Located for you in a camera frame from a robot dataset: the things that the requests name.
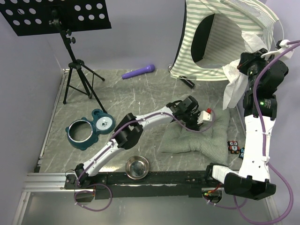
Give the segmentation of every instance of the tripod leg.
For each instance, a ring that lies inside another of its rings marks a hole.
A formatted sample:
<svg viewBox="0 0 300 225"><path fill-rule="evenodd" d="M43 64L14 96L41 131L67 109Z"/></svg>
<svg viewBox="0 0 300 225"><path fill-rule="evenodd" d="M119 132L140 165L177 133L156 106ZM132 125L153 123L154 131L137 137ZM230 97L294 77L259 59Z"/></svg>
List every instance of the tripod leg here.
<svg viewBox="0 0 300 225"><path fill-rule="evenodd" d="M70 86L70 81L71 81L72 70L73 70L73 68L70 68L69 75L67 77L66 92L65 92L65 97L64 97L64 100L63 100L64 105L67 103L67 96L68 96L68 91L69 91L69 86Z"/></svg>
<svg viewBox="0 0 300 225"><path fill-rule="evenodd" d="M97 77L99 77L102 81L105 81L105 79L103 77L101 77L100 75L96 74L93 70L91 70L90 68L88 68L86 65L82 65L84 68L86 68L88 71L90 71L93 75L96 75Z"/></svg>
<svg viewBox="0 0 300 225"><path fill-rule="evenodd" d="M88 87L90 88L90 91L91 91L92 94L95 96L95 99L97 100L98 104L100 105L102 111L103 111L104 113L107 113L107 111L105 110L105 108L104 108L103 105L101 104L101 102L100 102L98 96L97 96L96 93L94 92L94 89L93 89L92 86L90 85L88 79L87 79L85 76L83 76L83 79L84 79L84 81L83 81L82 83L85 83L85 84L88 85Z"/></svg>
<svg viewBox="0 0 300 225"><path fill-rule="evenodd" d="M81 83L83 84L83 87L85 89L86 94L89 96L89 98L92 98L92 95L90 93L90 90L88 89L88 86L86 85L87 83L89 84L88 80L86 79L83 71L81 68L77 69L78 75L80 77Z"/></svg>

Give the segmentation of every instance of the green and white striped fabric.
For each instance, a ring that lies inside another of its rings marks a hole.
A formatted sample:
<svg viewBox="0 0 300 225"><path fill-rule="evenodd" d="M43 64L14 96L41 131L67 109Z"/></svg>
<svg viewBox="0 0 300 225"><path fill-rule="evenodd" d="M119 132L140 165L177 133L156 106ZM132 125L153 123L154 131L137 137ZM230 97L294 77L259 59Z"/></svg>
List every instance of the green and white striped fabric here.
<svg viewBox="0 0 300 225"><path fill-rule="evenodd" d="M240 58L245 51L241 34L250 31L259 36L271 48L274 23L278 17L259 0L186 0L187 17L184 38L171 76L186 76L191 80L227 80L222 66ZM220 68L200 67L191 55L193 38L199 24L215 14L206 44L203 61L211 61Z"/></svg>

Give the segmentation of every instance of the teal plastic toy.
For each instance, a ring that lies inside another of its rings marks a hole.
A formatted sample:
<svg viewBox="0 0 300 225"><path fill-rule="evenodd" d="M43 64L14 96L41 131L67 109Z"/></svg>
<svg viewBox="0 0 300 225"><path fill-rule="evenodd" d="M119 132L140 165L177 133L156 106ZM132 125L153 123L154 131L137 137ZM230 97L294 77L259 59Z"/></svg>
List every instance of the teal plastic toy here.
<svg viewBox="0 0 300 225"><path fill-rule="evenodd" d="M74 121L66 128L67 139L74 148L80 149L81 151L86 150L99 140L99 135L109 134L116 126L113 117L100 109L93 110L92 117L93 121L89 121L87 118L83 117L81 120ZM75 133L82 124L89 124L90 135L85 140L75 140Z"/></svg>

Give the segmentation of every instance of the music stand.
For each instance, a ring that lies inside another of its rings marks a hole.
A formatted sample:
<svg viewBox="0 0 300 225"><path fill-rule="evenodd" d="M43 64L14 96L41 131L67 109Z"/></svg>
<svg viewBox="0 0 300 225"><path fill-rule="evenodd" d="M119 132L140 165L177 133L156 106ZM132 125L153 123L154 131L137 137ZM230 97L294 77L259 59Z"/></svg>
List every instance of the music stand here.
<svg viewBox="0 0 300 225"><path fill-rule="evenodd" d="M82 60L76 59L70 45L76 40L67 37L74 31L110 29L105 0L0 0L0 12L18 36L60 33L72 59L63 104L66 104L70 87L89 98L94 95L106 113L93 89L94 76L102 81L105 79L88 68ZM93 74L92 85L82 72L82 67ZM85 92L70 85L73 69L77 70Z"/></svg>

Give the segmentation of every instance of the metal bowl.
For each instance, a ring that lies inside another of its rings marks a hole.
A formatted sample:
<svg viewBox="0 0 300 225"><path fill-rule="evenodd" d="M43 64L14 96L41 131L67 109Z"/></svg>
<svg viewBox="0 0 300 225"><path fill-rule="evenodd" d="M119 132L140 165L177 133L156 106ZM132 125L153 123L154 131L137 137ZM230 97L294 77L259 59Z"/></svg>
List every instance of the metal bowl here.
<svg viewBox="0 0 300 225"><path fill-rule="evenodd" d="M149 162L143 156L132 156L125 164L128 177L134 180L144 178L149 172Z"/></svg>

